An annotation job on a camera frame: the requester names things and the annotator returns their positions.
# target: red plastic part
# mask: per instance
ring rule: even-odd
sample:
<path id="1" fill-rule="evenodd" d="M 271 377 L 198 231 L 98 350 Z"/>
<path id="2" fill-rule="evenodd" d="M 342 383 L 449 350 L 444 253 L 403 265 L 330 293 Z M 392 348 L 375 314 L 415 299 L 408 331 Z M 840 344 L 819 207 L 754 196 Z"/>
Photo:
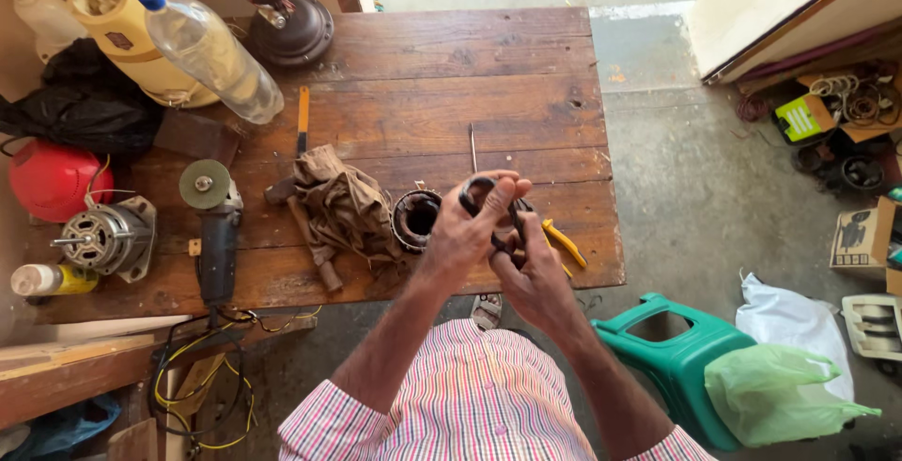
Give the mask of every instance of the red plastic part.
<path id="1" fill-rule="evenodd" d="M 87 183 L 99 167 L 103 163 L 84 149 L 34 140 L 10 160 L 9 184 L 31 215 L 48 222 L 66 223 L 87 210 Z M 94 180 L 94 190 L 112 187 L 113 173 L 107 168 Z M 112 196 L 112 192 L 92 195 L 98 203 L 107 203 Z"/>

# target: hand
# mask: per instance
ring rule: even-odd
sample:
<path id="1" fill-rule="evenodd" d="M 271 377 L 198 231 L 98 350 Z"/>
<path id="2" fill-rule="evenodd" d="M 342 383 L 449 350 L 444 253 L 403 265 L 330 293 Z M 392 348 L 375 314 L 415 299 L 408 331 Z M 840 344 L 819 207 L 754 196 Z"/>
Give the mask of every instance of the hand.
<path id="1" fill-rule="evenodd" d="M 491 170 L 476 176 L 497 181 L 485 195 L 482 211 L 473 218 L 457 200 L 463 183 L 443 196 L 421 263 L 422 269 L 437 274 L 440 280 L 450 280 L 453 289 L 462 287 L 470 269 L 485 258 L 491 234 L 507 216 L 508 205 L 532 188 L 530 181 L 520 179 L 520 174 L 512 170 Z"/>
<path id="2" fill-rule="evenodd" d="M 548 247 L 542 223 L 535 213 L 520 213 L 526 245 L 516 232 L 508 236 L 508 245 L 526 251 L 526 262 L 517 269 L 511 256 L 496 251 L 489 258 L 491 270 L 502 281 L 504 298 L 527 322 L 551 337 L 565 334 L 575 320 L 584 322 L 576 305 L 567 274 L 561 267 L 558 250 Z"/>

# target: grey floor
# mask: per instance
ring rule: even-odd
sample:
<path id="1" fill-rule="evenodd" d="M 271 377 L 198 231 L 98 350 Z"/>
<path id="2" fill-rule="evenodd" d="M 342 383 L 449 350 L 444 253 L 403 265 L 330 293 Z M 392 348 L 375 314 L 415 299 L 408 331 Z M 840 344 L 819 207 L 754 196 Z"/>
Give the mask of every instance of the grey floor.
<path id="1" fill-rule="evenodd" d="M 816 191 L 789 165 L 786 150 L 760 137 L 740 140 L 728 88 L 699 85 L 680 11 L 692 0 L 380 0 L 387 11 L 589 6 L 604 114 L 614 163 L 628 284 L 581 292 L 586 316 L 610 318 L 648 291 L 732 321 L 742 304 L 739 270 L 762 281 L 839 305 L 843 296 L 879 291 L 827 268 L 836 215 L 860 203 Z M 770 135 L 770 141 L 778 137 Z M 471 300 L 455 298 L 436 322 L 465 317 Z M 274 428 L 331 374 L 388 306 L 324 307 L 319 327 L 302 340 L 262 344 L 251 357 L 263 405 L 263 428 L 237 445 L 235 458 L 266 455 Z M 524 328 L 553 353 L 568 377 L 576 418 L 606 458 L 567 362 L 510 308 L 504 327 Z M 883 409 L 853 430 L 813 442 L 716 453 L 722 459 L 851 459 L 848 444 L 899 435 L 902 393 L 866 360 L 850 355 L 857 400 Z"/>

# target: green plastic bag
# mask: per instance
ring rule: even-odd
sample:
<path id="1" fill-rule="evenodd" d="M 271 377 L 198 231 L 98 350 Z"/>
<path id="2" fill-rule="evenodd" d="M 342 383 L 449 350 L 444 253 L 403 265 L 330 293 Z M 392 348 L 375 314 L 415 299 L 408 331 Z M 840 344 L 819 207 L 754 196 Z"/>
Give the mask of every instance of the green plastic bag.
<path id="1" fill-rule="evenodd" d="M 838 398 L 824 388 L 840 373 L 821 355 L 783 344 L 756 344 L 705 366 L 705 389 L 736 439 L 762 446 L 832 435 L 861 415 L 879 417 L 879 409 Z"/>

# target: hammer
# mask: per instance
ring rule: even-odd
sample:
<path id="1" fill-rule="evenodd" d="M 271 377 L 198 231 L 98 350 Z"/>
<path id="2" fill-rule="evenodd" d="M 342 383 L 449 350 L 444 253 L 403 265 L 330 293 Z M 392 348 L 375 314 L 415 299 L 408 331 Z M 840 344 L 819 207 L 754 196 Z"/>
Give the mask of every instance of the hammer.
<path id="1" fill-rule="evenodd" d="M 310 244 L 310 241 L 313 240 L 313 236 L 310 234 L 310 217 L 307 215 L 307 209 L 298 203 L 297 192 L 298 190 L 294 187 L 294 178 L 288 177 L 266 188 L 264 190 L 264 198 L 271 205 L 287 203 L 294 220 L 298 222 L 304 242 Z M 332 266 L 331 260 L 326 260 L 317 265 L 319 267 L 319 276 L 323 279 L 323 283 L 326 284 L 326 290 L 334 292 L 342 288 L 341 279 L 335 273 L 335 267 Z"/>

